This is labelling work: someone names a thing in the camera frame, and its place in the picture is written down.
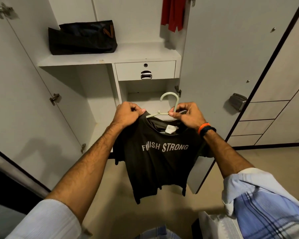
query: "red garment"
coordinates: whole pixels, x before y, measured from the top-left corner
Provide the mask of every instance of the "red garment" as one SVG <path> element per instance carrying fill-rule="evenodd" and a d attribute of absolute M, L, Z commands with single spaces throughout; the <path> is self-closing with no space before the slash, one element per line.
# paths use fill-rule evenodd
<path fill-rule="evenodd" d="M 168 29 L 172 32 L 183 29 L 183 18 L 186 0 L 163 0 L 161 25 L 168 24 Z"/>

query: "hanger hook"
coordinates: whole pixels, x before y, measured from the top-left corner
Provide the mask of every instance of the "hanger hook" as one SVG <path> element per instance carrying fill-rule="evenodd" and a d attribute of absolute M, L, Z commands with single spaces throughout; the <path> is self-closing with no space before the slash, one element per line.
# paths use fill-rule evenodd
<path fill-rule="evenodd" d="M 178 102 L 179 102 L 179 96 L 178 96 L 176 93 L 174 93 L 174 92 L 166 92 L 166 93 L 164 93 L 164 94 L 161 96 L 160 101 L 162 101 L 163 98 L 164 98 L 165 96 L 168 96 L 168 95 L 173 95 L 173 96 L 176 97 L 176 104 L 175 104 L 175 106 L 174 106 L 174 111 L 173 111 L 173 112 L 175 112 L 176 109 L 177 109 Z"/>

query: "t-shirt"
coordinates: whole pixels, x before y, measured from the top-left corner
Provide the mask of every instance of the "t-shirt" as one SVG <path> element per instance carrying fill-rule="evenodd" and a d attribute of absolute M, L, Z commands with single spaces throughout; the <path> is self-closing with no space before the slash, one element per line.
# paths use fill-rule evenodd
<path fill-rule="evenodd" d="M 147 115 L 145 112 L 126 127 L 113 146 L 115 164 L 125 161 L 137 204 L 143 197 L 156 195 L 162 185 L 178 185 L 185 196 L 187 177 L 206 145 L 194 129 L 181 121 L 162 121 Z M 168 124 L 177 126 L 176 132 L 160 133 Z"/>

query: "black pouch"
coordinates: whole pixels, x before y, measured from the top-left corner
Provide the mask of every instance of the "black pouch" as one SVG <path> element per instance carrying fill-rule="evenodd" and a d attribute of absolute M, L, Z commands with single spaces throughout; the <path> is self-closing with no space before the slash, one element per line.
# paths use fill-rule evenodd
<path fill-rule="evenodd" d="M 113 53 L 117 48 L 113 21 L 61 24 L 48 28 L 53 55 Z"/>

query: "hand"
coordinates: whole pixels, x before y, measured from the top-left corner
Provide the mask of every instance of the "hand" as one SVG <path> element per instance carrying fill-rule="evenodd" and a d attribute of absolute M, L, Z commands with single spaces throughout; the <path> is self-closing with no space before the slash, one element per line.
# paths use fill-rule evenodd
<path fill-rule="evenodd" d="M 201 125 L 206 123 L 206 120 L 197 107 L 195 102 L 179 103 L 176 108 L 176 112 L 173 112 L 174 108 L 171 108 L 168 115 L 181 120 L 187 127 L 194 128 L 196 131 Z M 179 112 L 186 110 L 186 114 L 180 114 Z"/>
<path fill-rule="evenodd" d="M 122 129 L 124 129 L 133 124 L 145 111 L 146 109 L 141 109 L 138 105 L 132 102 L 124 101 L 116 107 L 112 124 L 120 125 Z"/>

